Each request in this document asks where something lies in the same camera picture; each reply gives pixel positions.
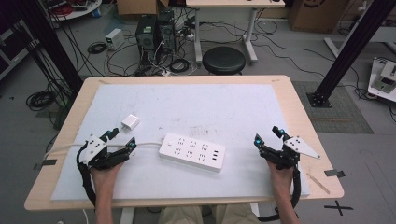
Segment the person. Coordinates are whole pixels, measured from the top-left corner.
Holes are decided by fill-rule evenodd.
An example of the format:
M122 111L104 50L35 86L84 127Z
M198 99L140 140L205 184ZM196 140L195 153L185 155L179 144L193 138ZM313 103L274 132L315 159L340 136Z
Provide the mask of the person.
M293 170L277 170L276 165L267 161L271 171L274 198L282 224L300 223L290 202L290 187ZM91 168L93 184L96 191L95 216L97 224L112 224L111 200L117 173L123 163L110 170L98 171ZM251 212L248 203L222 204L211 206L217 223L260 223ZM160 215L160 223L203 223L200 206L165 207Z

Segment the stool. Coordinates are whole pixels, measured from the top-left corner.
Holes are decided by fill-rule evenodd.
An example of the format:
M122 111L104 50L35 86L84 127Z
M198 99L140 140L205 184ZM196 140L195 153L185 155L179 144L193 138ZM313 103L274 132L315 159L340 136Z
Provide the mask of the stool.
M237 49L215 47L204 54L202 64L209 73L215 75L242 75L246 60L244 54Z

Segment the white tabletop mat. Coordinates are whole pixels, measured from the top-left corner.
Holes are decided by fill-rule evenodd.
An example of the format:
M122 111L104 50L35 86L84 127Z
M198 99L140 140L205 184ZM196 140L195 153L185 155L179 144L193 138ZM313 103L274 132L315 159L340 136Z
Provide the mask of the white tabletop mat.
M130 114L140 123L126 132L120 122ZM133 136L137 144L161 143L167 133L177 133L226 146L220 173L161 159L159 146L138 147L119 172L114 199L271 196L269 169L253 141L258 133L267 146L281 149L273 126L288 130L270 85L102 85L75 144L119 128L109 145L124 145ZM88 199L76 165L79 148L69 150L52 200ZM302 195L309 195L304 175Z

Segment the power strip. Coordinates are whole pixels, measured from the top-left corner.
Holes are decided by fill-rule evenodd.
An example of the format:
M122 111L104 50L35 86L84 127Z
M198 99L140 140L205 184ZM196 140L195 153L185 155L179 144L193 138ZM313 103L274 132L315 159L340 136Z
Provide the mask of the power strip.
M224 146L174 133L165 136L160 148L161 158L214 172L220 172L224 154Z

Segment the khaki pants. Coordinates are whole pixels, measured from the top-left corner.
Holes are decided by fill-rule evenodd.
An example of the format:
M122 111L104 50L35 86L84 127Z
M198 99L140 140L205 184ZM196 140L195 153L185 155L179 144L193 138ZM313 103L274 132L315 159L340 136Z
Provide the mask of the khaki pants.
M210 206L217 224L258 224L249 203ZM201 206L165 207L159 224L204 224Z

